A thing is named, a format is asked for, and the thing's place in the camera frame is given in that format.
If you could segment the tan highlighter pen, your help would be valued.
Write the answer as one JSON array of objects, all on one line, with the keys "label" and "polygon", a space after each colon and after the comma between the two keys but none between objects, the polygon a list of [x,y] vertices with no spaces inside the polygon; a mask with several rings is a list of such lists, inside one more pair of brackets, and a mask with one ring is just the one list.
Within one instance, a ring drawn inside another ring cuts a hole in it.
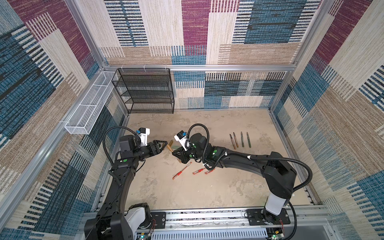
[{"label": "tan highlighter pen", "polygon": [[234,140],[235,140],[236,148],[239,148],[239,143],[238,143],[238,140],[237,140],[235,132],[233,132],[233,137],[234,137]]},{"label": "tan highlighter pen", "polygon": [[236,150],[236,149],[237,149],[237,146],[236,146],[235,140],[234,140],[234,138],[233,138],[233,136],[232,136],[231,134],[230,134],[230,139],[231,139],[233,148]]},{"label": "tan highlighter pen", "polygon": [[172,145],[173,145],[173,140],[171,140],[168,144],[167,144],[167,148],[169,149],[170,152],[173,152],[173,149],[172,149]]}]

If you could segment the tan highlighter pen top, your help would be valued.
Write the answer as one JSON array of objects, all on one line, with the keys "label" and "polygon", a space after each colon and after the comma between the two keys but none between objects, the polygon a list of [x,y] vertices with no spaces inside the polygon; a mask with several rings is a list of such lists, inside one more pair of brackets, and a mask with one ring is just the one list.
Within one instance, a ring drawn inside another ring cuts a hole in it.
[{"label": "tan highlighter pen top", "polygon": [[239,143],[238,143],[238,140],[237,140],[235,132],[233,132],[233,137],[234,137],[234,140],[235,140],[236,148],[239,148]]}]

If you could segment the dark green marker pen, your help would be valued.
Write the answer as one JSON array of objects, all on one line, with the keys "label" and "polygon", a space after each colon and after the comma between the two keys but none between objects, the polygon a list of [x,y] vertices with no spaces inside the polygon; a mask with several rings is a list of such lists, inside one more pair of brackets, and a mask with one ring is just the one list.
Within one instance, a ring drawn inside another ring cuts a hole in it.
[{"label": "dark green marker pen", "polygon": [[242,147],[244,148],[245,147],[245,142],[244,142],[243,132],[241,132],[241,144],[242,144]]}]

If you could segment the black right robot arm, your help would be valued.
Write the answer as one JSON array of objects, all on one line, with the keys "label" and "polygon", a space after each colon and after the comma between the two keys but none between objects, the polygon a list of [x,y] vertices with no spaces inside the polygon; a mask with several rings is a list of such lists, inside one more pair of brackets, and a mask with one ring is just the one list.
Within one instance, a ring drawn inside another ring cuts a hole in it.
[{"label": "black right robot arm", "polygon": [[[232,151],[230,149],[210,144],[210,133],[205,125],[201,127],[206,131],[203,136],[200,133],[180,131],[174,138],[181,147],[173,151],[173,156],[183,164],[190,160],[203,164],[208,171],[216,168],[234,168],[262,176],[268,185],[270,194],[264,207],[266,216],[278,216],[282,208],[287,205],[293,193],[307,186],[312,178],[311,168],[296,159],[284,158],[277,152],[269,155],[251,155]],[[295,186],[297,172],[292,164],[297,164],[306,169],[306,180]]]}]

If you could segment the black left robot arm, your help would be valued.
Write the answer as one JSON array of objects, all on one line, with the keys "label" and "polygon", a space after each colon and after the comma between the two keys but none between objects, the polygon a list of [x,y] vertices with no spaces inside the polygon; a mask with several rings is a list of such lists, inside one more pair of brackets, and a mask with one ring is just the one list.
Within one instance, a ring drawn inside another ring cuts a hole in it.
[{"label": "black left robot arm", "polygon": [[112,167],[108,171],[112,183],[104,203],[96,217],[86,221],[84,233],[87,240],[133,240],[138,229],[152,230],[155,220],[147,203],[140,203],[125,210],[131,183],[141,168],[140,162],[160,154],[166,147],[166,141],[148,141],[149,129],[140,128],[119,138],[120,151],[111,158],[106,143],[103,149]]}]

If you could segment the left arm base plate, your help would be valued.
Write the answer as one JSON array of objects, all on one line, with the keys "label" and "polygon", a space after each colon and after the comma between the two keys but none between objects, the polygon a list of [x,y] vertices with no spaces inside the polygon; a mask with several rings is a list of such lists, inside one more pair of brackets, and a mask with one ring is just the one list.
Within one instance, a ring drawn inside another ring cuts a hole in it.
[{"label": "left arm base plate", "polygon": [[130,211],[125,216],[131,230],[164,229],[166,224],[166,212],[151,212],[151,216],[146,219],[144,209]]}]

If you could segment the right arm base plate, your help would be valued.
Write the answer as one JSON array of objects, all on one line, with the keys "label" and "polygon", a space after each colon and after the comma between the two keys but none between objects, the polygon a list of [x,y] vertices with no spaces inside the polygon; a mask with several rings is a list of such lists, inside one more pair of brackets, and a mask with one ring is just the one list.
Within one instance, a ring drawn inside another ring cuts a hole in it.
[{"label": "right arm base plate", "polygon": [[273,215],[265,209],[247,209],[244,217],[249,221],[250,226],[266,226],[266,225],[289,225],[291,220],[286,209],[281,209],[279,215]]}]

